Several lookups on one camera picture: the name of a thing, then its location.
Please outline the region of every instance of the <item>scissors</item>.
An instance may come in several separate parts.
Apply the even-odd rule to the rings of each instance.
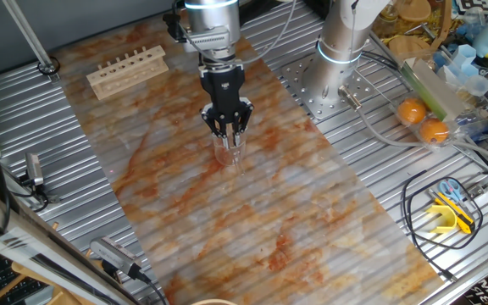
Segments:
[[[455,203],[461,203],[463,196],[461,195],[461,186],[453,179],[447,179],[440,182],[440,191]]]

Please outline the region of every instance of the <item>mounting plate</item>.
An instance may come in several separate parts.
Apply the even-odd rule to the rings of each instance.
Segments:
[[[314,119],[322,120],[329,118],[342,108],[348,107],[344,99],[338,101],[323,100],[314,101],[310,99],[306,91],[302,89],[302,73],[313,60],[313,54],[301,58],[293,63],[282,67],[282,75],[287,79],[287,90],[297,95],[297,101],[308,111]],[[347,87],[359,100],[374,95],[374,88],[366,81],[362,80],[357,73],[353,73]]]

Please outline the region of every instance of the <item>keyboard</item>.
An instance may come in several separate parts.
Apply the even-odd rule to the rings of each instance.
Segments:
[[[11,269],[12,263],[13,261],[0,255],[0,290],[19,276]],[[0,298],[0,305],[23,304],[27,297],[41,291],[46,286],[37,280],[25,278]]]

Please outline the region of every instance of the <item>metal slotted table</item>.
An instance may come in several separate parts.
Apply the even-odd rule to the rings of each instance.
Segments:
[[[263,16],[245,24],[243,35],[261,52],[274,41],[286,22],[290,3],[281,4]],[[304,3],[297,3],[287,32],[263,59],[288,87],[291,81],[282,77],[281,68],[313,53],[323,21]],[[384,53],[371,41],[368,50]],[[396,98],[407,89],[382,66],[361,58],[359,71],[389,98]],[[388,108],[388,101],[374,89],[363,100],[363,111],[378,132],[393,140],[412,137]],[[297,99],[297,103],[306,103]],[[361,119],[349,107],[335,108],[331,114],[315,119],[332,146],[355,170],[358,177],[378,198],[382,206],[408,234],[400,211],[401,189],[404,182],[418,172],[428,172],[416,180],[409,192],[442,176],[451,175],[465,185],[482,179],[484,171],[465,154],[449,148],[433,153],[422,147],[391,147],[376,140]],[[58,231],[81,251],[86,252],[92,238],[108,235],[138,254],[147,275],[153,277],[144,252],[124,216],[110,184],[103,174],[84,132],[60,86],[54,86],[46,76],[38,74],[36,64],[0,75],[0,146],[3,162],[15,175],[25,171],[24,152],[39,152],[49,193],[58,194],[62,203],[41,212],[47,222],[59,222]],[[414,209],[416,229],[430,218],[425,217],[426,195],[416,197]],[[463,250],[446,250],[423,243],[424,251],[442,268],[457,277],[488,258],[488,193],[478,201],[484,214],[481,232]],[[463,242],[467,236],[455,231],[441,241]],[[123,277],[125,288],[137,298],[150,296],[153,290],[138,281]],[[51,292],[45,290],[27,300],[28,304],[46,303]]]

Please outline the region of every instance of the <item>orange fruit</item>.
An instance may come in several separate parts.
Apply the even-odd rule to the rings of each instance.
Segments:
[[[415,97],[408,97],[398,105],[398,116],[405,125],[419,123],[426,114],[427,109],[423,102]]]
[[[449,136],[449,128],[439,119],[427,119],[421,124],[419,134],[427,143],[438,144],[447,139]]]

